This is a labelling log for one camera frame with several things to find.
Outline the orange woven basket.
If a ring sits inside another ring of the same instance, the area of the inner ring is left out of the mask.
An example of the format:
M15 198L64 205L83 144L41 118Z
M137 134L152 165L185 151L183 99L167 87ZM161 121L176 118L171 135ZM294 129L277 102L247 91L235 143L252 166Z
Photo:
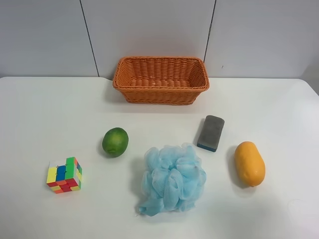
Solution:
M183 106L209 89L209 79L197 57L129 56L119 60L113 87L129 103Z

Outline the light blue bath pouf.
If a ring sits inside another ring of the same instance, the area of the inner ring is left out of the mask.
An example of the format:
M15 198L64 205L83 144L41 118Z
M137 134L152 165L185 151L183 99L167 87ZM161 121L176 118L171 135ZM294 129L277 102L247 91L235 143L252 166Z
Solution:
M141 188L146 201L139 213L155 216L159 213L189 211L201 197L207 179L192 144L166 145L150 148L144 156L146 171Z

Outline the green lemon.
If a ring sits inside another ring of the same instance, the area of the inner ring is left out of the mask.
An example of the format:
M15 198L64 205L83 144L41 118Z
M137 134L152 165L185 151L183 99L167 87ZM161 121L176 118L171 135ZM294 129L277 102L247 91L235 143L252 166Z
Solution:
M127 132L120 127L116 127L106 132L102 140L102 149L108 157L119 157L126 151L128 143Z

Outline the grey blue whiteboard eraser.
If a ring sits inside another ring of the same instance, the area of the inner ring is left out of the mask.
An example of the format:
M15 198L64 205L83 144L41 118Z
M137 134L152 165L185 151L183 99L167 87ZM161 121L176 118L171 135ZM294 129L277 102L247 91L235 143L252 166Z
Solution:
M222 118L206 116L200 131L197 147L215 152L218 148L225 121Z

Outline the colourful puzzle cube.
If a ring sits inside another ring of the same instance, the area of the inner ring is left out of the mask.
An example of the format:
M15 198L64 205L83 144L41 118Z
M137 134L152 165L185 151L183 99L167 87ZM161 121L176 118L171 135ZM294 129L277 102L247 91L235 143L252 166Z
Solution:
M55 194L78 191L82 175L82 167L76 157L68 157L49 163L46 184Z

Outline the yellow mango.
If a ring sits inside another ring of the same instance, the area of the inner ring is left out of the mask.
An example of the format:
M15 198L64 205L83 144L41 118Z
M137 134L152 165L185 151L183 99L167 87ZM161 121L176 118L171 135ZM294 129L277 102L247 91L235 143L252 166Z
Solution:
M235 150L235 167L241 181L250 186L260 185L266 174L266 167L256 145L245 141Z

